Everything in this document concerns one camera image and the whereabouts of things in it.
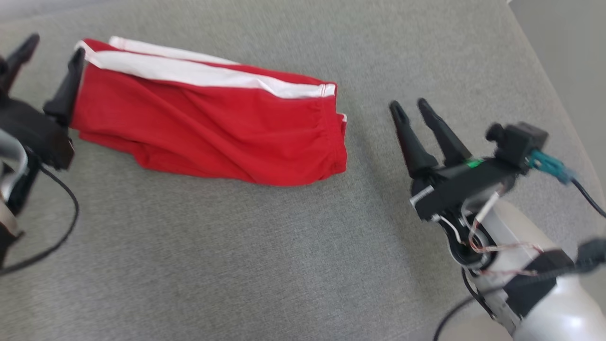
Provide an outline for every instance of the white stripe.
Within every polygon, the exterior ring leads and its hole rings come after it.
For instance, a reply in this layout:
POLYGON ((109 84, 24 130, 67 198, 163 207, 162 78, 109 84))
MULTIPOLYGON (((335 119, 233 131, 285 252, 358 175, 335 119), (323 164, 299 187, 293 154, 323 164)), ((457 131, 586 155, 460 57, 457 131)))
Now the white stripe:
POLYGON ((84 41, 86 60, 94 66, 145 79, 173 81, 199 87, 232 87, 241 89, 263 89, 285 99, 319 98, 335 96, 334 84, 296 84, 254 73, 208 66, 191 61, 160 56, 139 55, 122 51, 93 51, 84 41))
POLYGON ((199 62, 212 62, 215 64, 223 64, 223 65, 238 65, 240 63, 230 61, 224 58, 219 58, 211 55, 205 55, 203 53, 192 52, 187 50, 175 49, 172 47, 160 46, 150 44, 148 42, 142 42, 137 40, 131 40, 126 38, 121 38, 118 36, 113 36, 110 38, 109 44, 117 49, 136 52, 136 53, 145 53, 146 55, 156 55, 166 58, 173 59, 184 59, 190 61, 199 61, 199 62))

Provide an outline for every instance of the teal connector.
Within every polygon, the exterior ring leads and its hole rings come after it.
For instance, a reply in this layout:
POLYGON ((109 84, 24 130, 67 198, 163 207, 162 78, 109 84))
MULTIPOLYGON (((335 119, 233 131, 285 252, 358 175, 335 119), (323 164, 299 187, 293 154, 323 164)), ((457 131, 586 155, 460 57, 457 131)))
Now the teal connector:
POLYGON ((528 160, 531 168, 551 174, 563 184, 569 184, 575 178, 574 172, 566 168, 564 163, 538 150, 533 150, 528 160))

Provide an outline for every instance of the gray table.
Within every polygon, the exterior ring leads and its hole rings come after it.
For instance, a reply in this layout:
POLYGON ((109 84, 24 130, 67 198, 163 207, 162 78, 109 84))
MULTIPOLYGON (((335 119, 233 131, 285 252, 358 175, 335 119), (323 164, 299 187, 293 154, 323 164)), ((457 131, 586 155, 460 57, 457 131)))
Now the gray table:
MULTIPOLYGON (((437 225, 408 204, 387 104, 439 152, 426 97, 476 155, 494 121, 551 133, 547 152, 599 186, 504 0, 125 0, 0 24, 6 52, 42 36, 13 94, 41 106, 76 41, 119 35, 339 84, 348 171, 305 187, 141 169, 75 139, 61 174, 82 217, 44 263, 0 279, 2 340, 418 340, 466 295, 437 225)), ((574 253, 602 222, 571 187, 533 174, 508 197, 574 253)), ((40 178, 13 262, 56 240, 72 207, 40 178)))

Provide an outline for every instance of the black cable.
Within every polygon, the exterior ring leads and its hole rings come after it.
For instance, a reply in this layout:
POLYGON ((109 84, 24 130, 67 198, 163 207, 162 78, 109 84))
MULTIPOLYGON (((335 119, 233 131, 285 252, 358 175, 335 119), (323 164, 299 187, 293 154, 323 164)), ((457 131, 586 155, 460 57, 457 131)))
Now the black cable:
POLYGON ((579 189, 579 191, 581 192, 581 194, 583 195, 583 197, 585 197, 585 199, 587 199, 587 201, 589 201, 589 204, 595 208, 595 210, 600 213, 602 215, 602 217, 606 218, 606 212, 604 212, 604 210, 594 201, 594 199, 591 197, 591 195, 589 195, 589 193, 587 193, 587 191, 585 190, 585 188, 583 186, 581 186, 581 184, 579 183, 579 181, 577 179, 572 179, 571 182, 579 189))
POLYGON ((0 269, 0 276, 8 275, 15 271, 22 270, 24 268, 27 268, 30 265, 34 265, 35 263, 40 262, 41 260, 45 259, 50 254, 57 251, 57 249, 59 249, 61 247, 61 245, 63 245, 63 243, 65 243, 65 241, 70 236, 70 234, 72 234, 74 227, 76 226, 78 216, 80 215, 80 205, 78 204, 78 199, 76 199, 76 196, 74 195, 72 190, 69 187, 67 187, 67 185, 64 184, 63 181, 59 180, 58 177, 56 177, 54 174, 52 174, 48 169, 41 167, 40 171, 42 173, 45 173, 54 182, 59 184, 59 186, 61 186, 67 192, 67 194, 70 196, 70 198, 72 198, 72 201, 74 202, 74 209, 75 209, 74 216, 72 218, 72 223, 70 224, 70 227, 67 229, 67 232, 65 232, 63 237, 61 237, 61 239, 59 239, 59 241, 55 245, 51 246, 50 248, 46 249, 45 251, 42 251, 26 260, 23 260, 19 263, 16 263, 16 264, 7 266, 3 269, 0 269))
MULTIPOLYGON (((478 297, 480 299, 484 299, 484 297, 490 295, 490 294, 494 294, 497 291, 501 291, 503 289, 505 289, 505 287, 507 286, 508 288, 517 288, 520 286, 525 286, 525 285, 530 285, 533 283, 537 283, 537 282, 543 282, 544 280, 550 280, 553 278, 556 278, 557 276, 563 275, 563 274, 567 274, 569 272, 573 272, 573 271, 583 271, 584 266, 579 266, 579 265, 574 265, 574 266, 567 266, 565 268, 561 268, 561 269, 555 269, 555 270, 551 270, 551 271, 547 271, 547 272, 543 272, 542 274, 539 274, 537 276, 532 276, 532 277, 528 277, 525 280, 520 280, 516 283, 511 283, 508 285, 504 285, 504 286, 499 286, 497 288, 491 288, 488 289, 486 291, 483 291, 482 293, 478 294, 478 297)), ((467 297, 465 300, 459 302, 456 306, 454 306, 454 308, 452 308, 448 314, 446 314, 446 316, 444 316, 444 318, 442 318, 442 321, 440 321, 440 324, 438 325, 438 327, 436 328, 436 332, 433 336, 433 341, 438 341, 440 338, 440 334, 442 333, 442 330, 444 329, 444 326, 446 326, 446 323, 448 323, 448 321, 462 308, 464 308, 465 306, 467 306, 469 303, 473 302, 474 300, 476 300, 477 298, 473 297, 473 296, 469 296, 467 297)))
POLYGON ((490 316, 490 318, 494 320, 494 314, 493 314, 492 310, 490 310, 490 307, 486 304, 486 301, 484 300, 484 298, 479 295, 479 291, 476 292, 471 287, 471 284, 469 284, 469 279, 467 279, 467 271, 465 271, 465 268, 463 268, 463 267, 461 268, 461 277, 463 277, 463 284, 467 288, 467 291, 469 291, 471 296, 476 301, 478 301, 478 303, 482 306, 482 308, 484 308, 484 310, 486 310, 486 313, 490 316))

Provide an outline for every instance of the red cloth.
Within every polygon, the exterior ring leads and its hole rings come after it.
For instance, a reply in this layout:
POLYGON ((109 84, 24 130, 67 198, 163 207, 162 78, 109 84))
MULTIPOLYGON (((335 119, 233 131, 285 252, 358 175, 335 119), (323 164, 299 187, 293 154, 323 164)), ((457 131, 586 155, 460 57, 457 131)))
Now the red cloth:
POLYGON ((72 128, 83 140, 130 153, 145 168, 197 177, 294 186, 345 171, 334 83, 92 39, 80 46, 90 64, 72 128))

